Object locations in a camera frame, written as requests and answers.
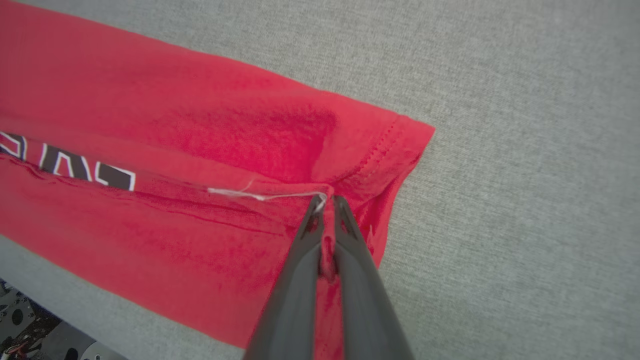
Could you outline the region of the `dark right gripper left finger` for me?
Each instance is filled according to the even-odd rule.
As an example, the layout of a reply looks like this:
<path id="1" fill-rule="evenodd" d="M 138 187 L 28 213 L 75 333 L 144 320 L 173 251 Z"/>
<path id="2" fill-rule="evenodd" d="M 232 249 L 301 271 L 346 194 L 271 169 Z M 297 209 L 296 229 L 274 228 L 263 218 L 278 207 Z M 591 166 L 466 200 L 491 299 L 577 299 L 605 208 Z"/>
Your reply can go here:
<path id="1" fill-rule="evenodd" d="M 243 355 L 245 360 L 312 360 L 323 199 L 313 196 Z"/>

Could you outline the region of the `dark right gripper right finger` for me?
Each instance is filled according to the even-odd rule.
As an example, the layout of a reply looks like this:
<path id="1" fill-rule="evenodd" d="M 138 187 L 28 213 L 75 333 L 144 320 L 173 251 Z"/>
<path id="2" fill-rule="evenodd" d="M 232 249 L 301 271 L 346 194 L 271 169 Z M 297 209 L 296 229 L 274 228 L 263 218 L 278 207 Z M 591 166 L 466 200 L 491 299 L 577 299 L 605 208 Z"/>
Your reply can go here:
<path id="1" fill-rule="evenodd" d="M 342 293 L 346 360 L 413 360 L 414 354 L 355 216 L 334 198 L 334 260 Z"/>

